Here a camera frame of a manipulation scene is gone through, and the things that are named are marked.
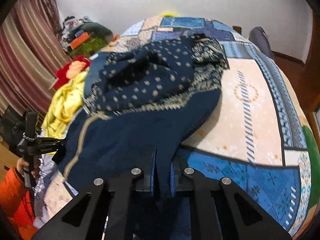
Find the person's left hand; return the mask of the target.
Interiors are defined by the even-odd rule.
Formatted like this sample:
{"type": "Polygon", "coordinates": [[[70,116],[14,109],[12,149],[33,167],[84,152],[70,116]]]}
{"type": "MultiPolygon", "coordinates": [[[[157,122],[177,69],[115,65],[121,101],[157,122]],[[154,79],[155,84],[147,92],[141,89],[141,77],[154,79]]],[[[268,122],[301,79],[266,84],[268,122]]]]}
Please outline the person's left hand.
{"type": "MultiPolygon", "coordinates": [[[[34,169],[31,172],[32,176],[37,180],[40,177],[40,165],[41,162],[39,159],[34,163],[34,169]]],[[[24,180],[24,168],[28,167],[29,163],[25,161],[23,158],[19,158],[16,163],[16,171],[17,174],[21,177],[22,180],[24,180]]]]}

